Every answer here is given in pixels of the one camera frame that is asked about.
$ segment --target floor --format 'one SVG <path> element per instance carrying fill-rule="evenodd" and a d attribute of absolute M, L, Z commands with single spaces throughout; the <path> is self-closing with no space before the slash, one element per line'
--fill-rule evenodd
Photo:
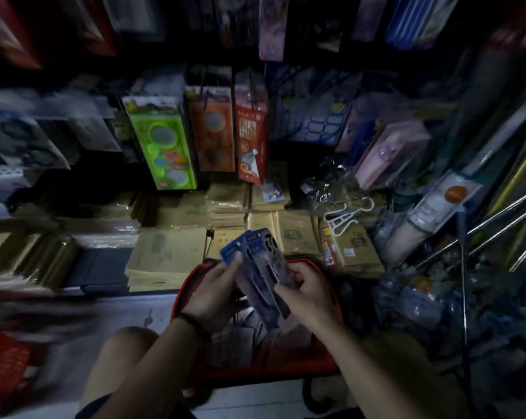
<path fill-rule="evenodd" d="M 33 398 L 8 417 L 72 418 L 102 341 L 124 326 L 162 332 L 174 300 L 173 294 L 161 294 L 89 302 L 1 303 L 3 329 L 39 342 L 48 353 L 36 369 L 40 373 L 35 377 Z M 302 402 L 301 380 L 219 389 L 194 414 L 199 419 L 315 417 Z"/>

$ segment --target leg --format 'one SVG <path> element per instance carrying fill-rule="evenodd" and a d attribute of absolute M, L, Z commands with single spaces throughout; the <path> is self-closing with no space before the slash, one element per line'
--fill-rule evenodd
<path fill-rule="evenodd" d="M 113 393 L 154 344 L 154 331 L 126 327 L 106 340 L 90 371 L 79 410 L 90 402 Z"/>

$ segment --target black bracelet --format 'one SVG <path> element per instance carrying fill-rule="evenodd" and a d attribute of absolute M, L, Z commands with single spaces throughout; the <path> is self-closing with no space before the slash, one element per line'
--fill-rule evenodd
<path fill-rule="evenodd" d="M 189 315 L 187 313 L 180 312 L 174 317 L 174 319 L 183 319 L 184 321 L 189 323 L 191 326 L 193 326 L 195 328 L 195 332 L 203 341 L 211 340 L 211 334 L 209 334 L 207 330 L 204 328 L 204 326 L 199 323 L 196 317 Z"/>

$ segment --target human hand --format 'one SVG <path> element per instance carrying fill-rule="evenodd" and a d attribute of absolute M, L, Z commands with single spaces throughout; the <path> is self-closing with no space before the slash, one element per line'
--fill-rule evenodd
<path fill-rule="evenodd" d="M 230 267 L 224 262 L 211 269 L 191 296 L 182 312 L 193 316 L 209 333 L 224 328 L 230 318 L 247 307 L 234 297 L 234 282 L 242 267 L 242 255 L 236 254 Z"/>
<path fill-rule="evenodd" d="M 276 284 L 275 292 L 284 300 L 292 314 L 317 338 L 322 330 L 338 324 L 333 312 L 330 289 L 319 274 L 305 263 L 292 263 L 288 268 L 295 273 L 299 289 Z"/>

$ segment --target plastic hanger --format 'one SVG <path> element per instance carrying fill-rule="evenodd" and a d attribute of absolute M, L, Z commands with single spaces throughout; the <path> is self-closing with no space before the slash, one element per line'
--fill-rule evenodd
<path fill-rule="evenodd" d="M 346 212 L 346 209 L 348 207 L 347 204 L 345 203 L 342 209 L 328 212 L 323 215 L 323 220 L 329 224 L 334 236 L 340 237 L 341 235 L 343 235 L 344 232 L 346 232 L 346 230 L 349 228 L 350 225 L 352 225 L 353 223 L 359 223 L 359 221 L 354 218 L 357 214 L 360 214 L 362 212 L 371 212 L 375 208 L 375 202 L 370 197 L 362 197 L 361 200 L 363 202 L 369 201 L 370 207 L 369 208 L 360 207 L 359 209 L 356 209 L 352 212 L 344 213 Z M 338 214 L 340 214 L 340 216 L 337 216 L 333 219 L 328 219 L 328 217 L 336 216 Z M 344 227 L 342 231 L 337 233 L 337 229 L 339 229 L 343 225 Z"/>

